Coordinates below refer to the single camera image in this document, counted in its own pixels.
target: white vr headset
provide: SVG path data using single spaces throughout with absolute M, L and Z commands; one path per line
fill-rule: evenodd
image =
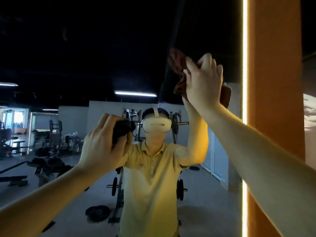
M 141 121 L 141 127 L 145 133 L 162 132 L 166 133 L 171 128 L 171 120 L 160 117 L 158 110 L 154 108 L 154 117 L 149 117 Z

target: cloth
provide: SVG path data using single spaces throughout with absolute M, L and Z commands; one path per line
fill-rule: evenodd
M 180 76 L 179 83 L 175 86 L 173 92 L 177 95 L 183 96 L 186 100 L 188 100 L 188 97 L 186 95 L 186 74 L 183 72 L 183 70 L 187 69 L 189 72 L 186 62 L 185 62 L 185 55 L 178 49 L 172 48 L 170 50 L 170 56 L 168 58 L 169 66 L 172 68 L 172 70 Z M 221 88 L 221 94 L 220 94 L 220 103 L 228 108 L 230 97 L 232 95 L 232 90 L 228 86 L 223 86 Z
M 177 237 L 177 180 L 183 168 L 174 152 L 182 147 L 164 143 L 151 156 L 146 141 L 132 144 L 124 156 L 124 207 L 119 237 Z

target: vr controller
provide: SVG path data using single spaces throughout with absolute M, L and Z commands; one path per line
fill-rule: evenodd
M 118 121 L 113 129 L 112 143 L 116 144 L 119 137 L 126 135 L 128 132 L 133 132 L 135 129 L 136 125 L 134 121 Z

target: yellow polo shirt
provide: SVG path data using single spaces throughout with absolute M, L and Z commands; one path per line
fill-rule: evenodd
M 132 144 L 125 155 L 124 207 L 120 237 L 178 236 L 177 180 L 181 167 L 174 151 L 182 147 L 164 143 L 151 156 L 145 142 Z

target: floor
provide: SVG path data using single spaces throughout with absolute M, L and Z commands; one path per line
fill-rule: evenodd
M 0 160 L 0 171 L 24 160 L 31 160 L 29 155 L 14 156 Z M 80 156 L 63 157 L 66 164 L 75 165 Z M 0 207 L 30 193 L 38 185 L 34 175 L 35 168 L 21 165 L 0 176 L 28 175 L 29 184 L 24 187 L 7 187 L 8 183 L 0 183 Z M 111 189 L 106 185 L 113 182 L 115 171 L 104 175 L 90 189 L 74 199 L 54 221 L 56 224 L 42 233 L 40 237 L 85 237 L 85 236 L 115 236 L 119 225 L 108 225 L 107 220 L 101 223 L 88 223 L 85 210 L 94 205 L 115 207 L 116 196 L 111 195 Z M 239 193 L 227 192 L 219 181 L 207 171 L 183 170 L 180 178 L 188 192 L 184 200 L 178 200 L 178 219 L 181 220 L 181 237 L 239 237 L 241 236 L 241 198 Z

